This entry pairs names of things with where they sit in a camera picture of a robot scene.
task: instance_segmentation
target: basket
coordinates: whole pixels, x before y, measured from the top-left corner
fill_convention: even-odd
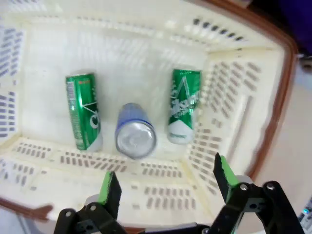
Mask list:
[[[0,204],[56,220],[98,194],[104,174],[122,187],[118,220],[128,227],[211,223],[224,205],[216,152],[236,174],[260,172],[295,64],[291,39],[223,1],[12,0],[0,3]],[[172,69],[202,70],[196,135],[166,137]],[[80,152],[65,76],[92,69],[103,151]],[[140,104],[157,148],[133,161],[114,130],[121,106]]]

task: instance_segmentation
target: blue can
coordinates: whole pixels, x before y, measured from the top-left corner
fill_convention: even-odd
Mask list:
[[[146,157],[155,149],[155,129],[139,104],[128,103],[121,108],[115,142],[117,150],[132,159]]]

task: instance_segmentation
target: green tape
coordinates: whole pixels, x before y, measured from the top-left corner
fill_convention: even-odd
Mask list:
[[[225,156],[220,156],[221,157],[221,163],[222,163],[222,169],[224,172],[224,176],[227,180],[228,186],[229,186],[229,191],[227,194],[227,199],[228,201],[232,195],[232,189],[239,183],[237,177],[235,176],[234,172],[230,168],[228,162],[226,161]]]
[[[107,172],[105,174],[105,177],[104,177],[104,180],[102,183],[102,187],[101,187],[101,191],[99,192],[99,197],[97,200],[102,205],[105,205],[107,202],[107,198],[108,198],[108,194],[109,194],[109,188],[111,185],[112,178],[113,178],[112,172]]]

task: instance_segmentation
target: beverage can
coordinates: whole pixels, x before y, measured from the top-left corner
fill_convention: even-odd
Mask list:
[[[118,116],[116,148],[132,159],[149,155],[156,147],[156,133],[146,113],[136,103],[125,104]]]
[[[173,70],[168,140],[174,144],[186,144],[194,138],[200,79],[200,71]]]
[[[67,76],[66,91],[77,148],[90,152],[101,149],[103,138],[94,74],[76,72]]]

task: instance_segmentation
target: barcode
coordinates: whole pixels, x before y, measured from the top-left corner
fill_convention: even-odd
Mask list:
[[[75,84],[73,81],[67,83],[67,95],[70,101],[76,100]]]

